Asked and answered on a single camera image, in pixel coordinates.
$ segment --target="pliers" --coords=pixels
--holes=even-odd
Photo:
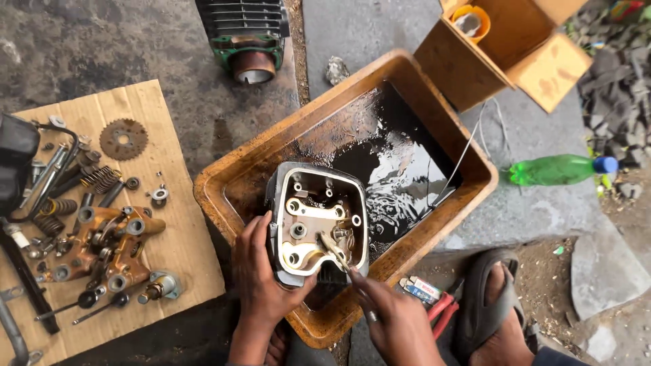
[[[447,292],[441,294],[441,298],[439,299],[439,301],[436,302],[434,306],[432,306],[432,308],[427,312],[427,319],[430,322],[436,319],[436,317],[438,317],[439,314],[443,312],[441,318],[439,318],[439,321],[436,322],[434,328],[432,329],[432,334],[434,335],[434,339],[439,339],[441,333],[443,333],[443,330],[450,322],[450,318],[452,318],[452,314],[454,314],[455,311],[459,310],[459,302],[458,302],[458,299],[460,298],[459,289],[461,288],[463,283],[464,283],[464,278],[459,277]]]

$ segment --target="orange container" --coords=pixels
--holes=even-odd
[[[488,31],[490,31],[490,17],[484,11],[484,9],[480,7],[474,7],[472,5],[464,5],[459,9],[457,9],[456,12],[454,12],[451,20],[452,23],[454,23],[456,22],[457,19],[469,13],[473,13],[477,15],[477,17],[479,17],[479,20],[482,22],[481,25],[479,26],[479,29],[477,29],[475,35],[472,37],[468,37],[470,38],[470,40],[473,41],[473,43],[478,44],[479,41],[481,41],[488,34]]]

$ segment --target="spring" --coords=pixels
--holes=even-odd
[[[51,238],[56,238],[66,228],[66,225],[56,216],[36,215],[32,222],[38,227],[38,230]]]
[[[40,214],[43,216],[65,216],[77,210],[77,203],[72,199],[51,199],[43,204]]]
[[[84,187],[90,187],[100,180],[103,180],[105,177],[111,174],[113,172],[113,169],[109,166],[102,167],[101,169],[96,170],[93,172],[93,174],[89,176],[85,176],[81,179],[81,183],[83,184]]]
[[[122,173],[119,170],[112,169],[107,176],[97,182],[97,185],[95,185],[95,193],[100,195],[105,194],[120,178],[122,178]]]

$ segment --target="plastic bottle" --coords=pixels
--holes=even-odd
[[[563,186],[577,184],[592,175],[607,174],[619,167],[612,157],[587,158],[563,154],[515,163],[508,171],[511,182],[520,186]]]

